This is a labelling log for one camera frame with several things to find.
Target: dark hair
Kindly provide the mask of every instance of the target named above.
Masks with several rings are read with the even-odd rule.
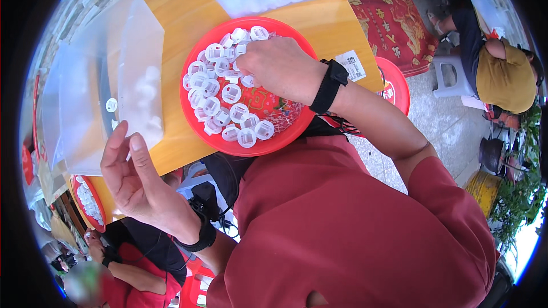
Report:
[[[531,61],[531,65],[533,66],[533,68],[535,68],[535,71],[537,72],[537,86],[540,86],[544,81],[544,68],[537,54],[535,54],[531,50],[522,48],[519,44],[517,45],[517,49],[523,51],[527,58],[533,58],[533,60]]]

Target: yellow bucket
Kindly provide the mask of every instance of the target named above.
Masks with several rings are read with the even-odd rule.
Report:
[[[502,179],[500,177],[480,170],[476,172],[464,187],[479,203],[485,217],[489,216],[491,212],[501,182]]]

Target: wooden table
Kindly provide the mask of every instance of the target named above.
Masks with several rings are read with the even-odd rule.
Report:
[[[145,0],[166,31],[162,57],[162,110],[164,138],[150,151],[159,174],[166,174],[213,152],[188,125],[179,100],[182,67],[188,53],[202,36],[230,20],[216,0]],[[367,89],[382,90],[379,71],[367,39],[346,0],[314,0],[266,12],[300,32],[319,59],[332,59],[355,50],[367,76],[358,83]],[[106,211],[106,222],[123,216],[102,177],[92,184]]]

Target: barcode label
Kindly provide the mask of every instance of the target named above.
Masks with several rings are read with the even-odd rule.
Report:
[[[336,56],[335,60],[346,68],[348,78],[353,82],[366,77],[366,71],[363,69],[360,59],[355,51],[351,50],[342,55]]]

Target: white stool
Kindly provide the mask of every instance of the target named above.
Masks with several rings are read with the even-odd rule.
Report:
[[[460,56],[446,55],[435,56],[432,60],[432,64],[436,69],[436,77],[438,80],[438,89],[434,91],[436,98],[442,97],[455,97],[455,96],[475,96],[472,86],[468,83],[468,79],[464,73],[462,67],[462,61]],[[455,67],[456,70],[456,83],[454,86],[445,86],[443,82],[442,64],[450,64]]]

